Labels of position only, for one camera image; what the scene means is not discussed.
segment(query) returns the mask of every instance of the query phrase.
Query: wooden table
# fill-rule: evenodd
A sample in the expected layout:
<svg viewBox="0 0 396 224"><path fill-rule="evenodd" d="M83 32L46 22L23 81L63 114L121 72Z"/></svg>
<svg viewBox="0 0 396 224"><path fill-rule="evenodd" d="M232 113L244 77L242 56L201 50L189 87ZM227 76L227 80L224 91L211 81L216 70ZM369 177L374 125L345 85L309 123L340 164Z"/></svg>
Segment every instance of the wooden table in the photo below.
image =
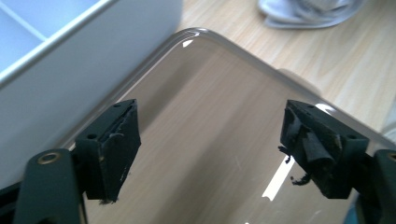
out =
<svg viewBox="0 0 396 224"><path fill-rule="evenodd" d="M257 0L185 0L179 30L205 27L275 68L315 85L339 108L381 131L396 88L396 2L368 1L337 26L317 30L266 27Z"/></svg>

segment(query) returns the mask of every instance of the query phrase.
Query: white plastic container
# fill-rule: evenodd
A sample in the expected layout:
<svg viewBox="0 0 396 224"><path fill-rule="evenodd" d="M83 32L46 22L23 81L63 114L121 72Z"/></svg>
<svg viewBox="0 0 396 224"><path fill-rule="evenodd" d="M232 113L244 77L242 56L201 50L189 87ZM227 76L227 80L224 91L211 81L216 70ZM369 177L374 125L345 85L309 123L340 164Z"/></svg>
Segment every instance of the white plastic container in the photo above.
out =
<svg viewBox="0 0 396 224"><path fill-rule="evenodd" d="M176 30L182 9L181 0L86 0L79 7L74 1L39 2L0 1L44 36L26 32L0 11L1 27L14 25L0 37L0 57L12 63L0 67L0 189L21 179L33 155L61 147ZM4 48L15 55L4 57Z"/></svg>

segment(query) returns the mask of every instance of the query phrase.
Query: glass panel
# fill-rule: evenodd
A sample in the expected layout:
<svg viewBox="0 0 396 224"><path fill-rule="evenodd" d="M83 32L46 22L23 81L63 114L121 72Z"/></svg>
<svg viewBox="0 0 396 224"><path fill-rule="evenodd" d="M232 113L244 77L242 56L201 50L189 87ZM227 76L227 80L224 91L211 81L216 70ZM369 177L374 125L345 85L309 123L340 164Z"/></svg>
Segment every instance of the glass panel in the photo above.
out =
<svg viewBox="0 0 396 224"><path fill-rule="evenodd" d="M304 171L277 149L288 99L327 109L371 148L394 147L207 30L174 35L127 85L142 147L118 202L87 201L91 223L343 223L354 196L328 200L312 182L290 182ZM264 194L275 175L279 189Z"/></svg>

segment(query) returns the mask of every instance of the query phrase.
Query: glass edge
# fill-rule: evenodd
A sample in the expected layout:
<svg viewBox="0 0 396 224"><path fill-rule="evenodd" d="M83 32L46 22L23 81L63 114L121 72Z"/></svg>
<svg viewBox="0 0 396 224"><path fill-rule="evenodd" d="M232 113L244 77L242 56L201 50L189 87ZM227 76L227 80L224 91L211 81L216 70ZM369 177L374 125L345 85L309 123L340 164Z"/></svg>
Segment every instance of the glass edge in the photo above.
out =
<svg viewBox="0 0 396 224"><path fill-rule="evenodd" d="M202 27L194 27L188 28L181 31L176 32L173 35L170 35L158 48L156 48L141 64L139 64L136 69L129 75L122 84L119 85L115 91L110 93L106 99L102 101L102 103L96 107L92 113L84 120L83 125L79 126L79 130L82 130L86 127L89 123L91 123L96 117L98 117L103 111L106 110L109 106L116 103L123 96L128 94L134 86L138 83L138 81L144 77L151 69L155 66L156 63L159 63L162 58L164 58L170 51L175 48L180 42L195 38L197 36L206 37L216 41L217 43L221 44L224 48L235 52L239 57L246 60L248 63L252 64L253 66L266 70L272 71L272 76L281 79L282 81L287 82L293 88L297 88L298 91L301 91L303 94L307 93L311 97L316 98L318 103L324 103L331 107L333 107L337 112L332 114L337 119L341 121L348 120L348 125L354 126L355 129L358 129L358 132L361 132L363 135L366 135L372 140L384 145L388 148L396 148L396 146L389 141L387 138L382 136L382 134L376 132L372 128L368 127L367 125L361 123L360 121L356 120L355 118L349 116L346 112L342 109L338 108L337 106L333 105L326 99L323 99L321 96L317 95L314 91L308 90L306 87L302 86L300 83L296 82L295 80L284 76L280 71L269 65L268 63L262 61L261 59L257 58L256 56L252 55L251 53L247 52L246 50L242 49L241 47L237 46L234 42L227 39L226 37L217 34L209 29L202 28Z"/></svg>

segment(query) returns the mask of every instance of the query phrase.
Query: screw hole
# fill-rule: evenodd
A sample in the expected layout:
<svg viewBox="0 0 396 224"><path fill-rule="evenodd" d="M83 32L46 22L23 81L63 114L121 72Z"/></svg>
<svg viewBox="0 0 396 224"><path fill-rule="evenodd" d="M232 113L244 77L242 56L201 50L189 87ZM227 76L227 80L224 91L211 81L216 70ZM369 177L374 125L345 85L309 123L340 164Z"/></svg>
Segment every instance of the screw hole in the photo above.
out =
<svg viewBox="0 0 396 224"><path fill-rule="evenodd" d="M357 136L355 136L353 134L347 134L346 137L350 138L350 139L357 139L358 138Z"/></svg>
<svg viewBox="0 0 396 224"><path fill-rule="evenodd" d="M88 135L87 135L87 138L88 138L88 139L95 139L96 137L97 137L97 135L94 134L94 133L91 133L91 134L88 134Z"/></svg>
<svg viewBox="0 0 396 224"><path fill-rule="evenodd" d="M45 165L57 161L60 157L61 154L59 154L58 152L50 152L38 158L37 163L41 165Z"/></svg>

